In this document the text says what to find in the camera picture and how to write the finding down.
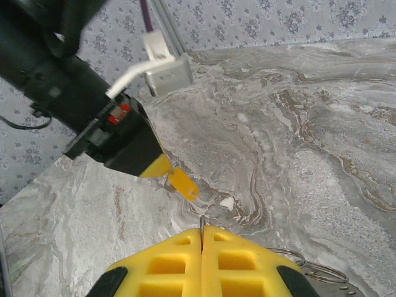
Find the black cord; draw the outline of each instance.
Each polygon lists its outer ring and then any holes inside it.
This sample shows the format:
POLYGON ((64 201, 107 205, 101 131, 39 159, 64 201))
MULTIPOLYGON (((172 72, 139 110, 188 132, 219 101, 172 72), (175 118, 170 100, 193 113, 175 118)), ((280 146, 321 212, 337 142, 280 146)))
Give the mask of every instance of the black cord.
POLYGON ((143 21, 146 27, 146 32, 147 33, 153 32, 154 29, 150 20, 150 13, 149 13, 149 7, 147 5, 147 0, 140 0, 140 8, 142 9, 143 21))
POLYGON ((44 129, 44 128, 48 127, 49 124, 51 124, 51 122, 52 122, 52 116, 49 116, 48 118, 49 118, 49 120, 48 120, 47 122, 45 122, 44 124, 39 125, 39 126, 31 127, 31 126, 22 126, 22 125, 15 124, 15 123, 13 123, 13 122, 10 122, 8 119, 6 119, 5 117, 3 117, 2 115, 0 115, 0 120, 1 120, 1 121, 5 122, 5 123, 6 123, 8 126, 10 126, 11 128, 18 129, 18 130, 44 129))

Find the gray marble surface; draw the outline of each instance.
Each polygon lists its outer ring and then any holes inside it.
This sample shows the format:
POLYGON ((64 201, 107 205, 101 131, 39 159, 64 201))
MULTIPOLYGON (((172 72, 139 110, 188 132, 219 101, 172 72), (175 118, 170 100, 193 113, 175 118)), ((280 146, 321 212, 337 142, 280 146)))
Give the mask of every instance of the gray marble surface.
POLYGON ((140 100, 200 199, 60 158, 0 210, 15 296, 84 296, 201 214, 396 296, 396 40, 192 53, 192 67, 194 86, 140 100))

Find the yellow plastic tip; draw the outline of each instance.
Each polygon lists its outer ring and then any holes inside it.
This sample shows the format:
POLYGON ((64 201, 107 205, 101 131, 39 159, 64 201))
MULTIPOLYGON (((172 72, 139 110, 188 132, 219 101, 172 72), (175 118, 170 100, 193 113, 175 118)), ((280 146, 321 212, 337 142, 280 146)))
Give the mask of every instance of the yellow plastic tip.
POLYGON ((198 186, 180 168, 173 168, 169 172, 168 181, 187 200, 194 200, 199 196, 198 186))

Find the wall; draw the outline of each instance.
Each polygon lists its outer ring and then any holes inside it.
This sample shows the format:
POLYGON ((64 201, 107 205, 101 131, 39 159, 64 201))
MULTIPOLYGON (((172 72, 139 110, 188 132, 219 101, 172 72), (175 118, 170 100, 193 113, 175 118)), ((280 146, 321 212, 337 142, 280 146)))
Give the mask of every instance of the wall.
POLYGON ((190 50, 388 37, 394 0, 166 0, 190 50))
MULTIPOLYGON (((139 0, 109 1, 86 28, 79 56, 108 82, 114 82, 131 64, 147 59, 143 29, 139 0)), ((128 93, 137 93, 143 82, 136 80, 128 93)), ((15 123, 35 126, 40 121, 30 116, 29 104, 29 99, 0 79, 0 114, 15 123)), ((0 122, 0 203, 49 167, 73 137, 57 121, 47 129, 30 132, 0 122)))

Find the floral wallpaper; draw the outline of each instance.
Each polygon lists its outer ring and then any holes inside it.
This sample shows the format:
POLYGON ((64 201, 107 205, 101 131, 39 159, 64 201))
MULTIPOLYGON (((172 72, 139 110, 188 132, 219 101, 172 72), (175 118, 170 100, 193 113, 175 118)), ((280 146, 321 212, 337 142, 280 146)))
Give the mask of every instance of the floral wallpaper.
POLYGON ((190 50, 394 36, 394 0, 166 0, 190 50))
MULTIPOLYGON (((131 64, 147 59, 139 3, 139 0, 109 0, 85 28, 79 56, 109 83, 131 64)), ((143 83, 142 78, 137 79, 128 93, 136 94, 143 83)), ((45 119, 30 115, 30 103, 0 78, 0 114, 19 124, 41 124, 45 119)), ((0 204, 12 198, 59 158, 74 136, 57 121, 46 129, 33 131, 14 130, 0 122, 0 204)))

